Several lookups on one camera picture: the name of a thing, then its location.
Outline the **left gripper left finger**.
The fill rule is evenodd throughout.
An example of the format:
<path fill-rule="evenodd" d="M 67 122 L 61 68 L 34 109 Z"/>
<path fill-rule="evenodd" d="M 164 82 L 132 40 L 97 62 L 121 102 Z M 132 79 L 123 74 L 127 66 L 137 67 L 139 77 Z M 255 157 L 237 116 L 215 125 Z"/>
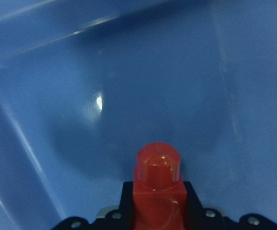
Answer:
<path fill-rule="evenodd" d="M 69 217 L 58 223 L 57 230 L 133 230 L 133 182 L 124 182 L 119 206 L 107 211 L 103 218 L 93 223 L 80 217 Z"/>

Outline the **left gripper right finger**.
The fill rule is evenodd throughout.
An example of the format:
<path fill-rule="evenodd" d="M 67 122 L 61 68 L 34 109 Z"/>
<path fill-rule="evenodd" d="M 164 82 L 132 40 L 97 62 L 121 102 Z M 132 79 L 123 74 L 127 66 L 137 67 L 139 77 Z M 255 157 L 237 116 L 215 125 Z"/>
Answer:
<path fill-rule="evenodd" d="M 184 182 L 184 186 L 187 191 L 187 230 L 277 230 L 277 223 L 256 213 L 245 214 L 233 221 L 219 208 L 203 206 L 190 182 Z"/>

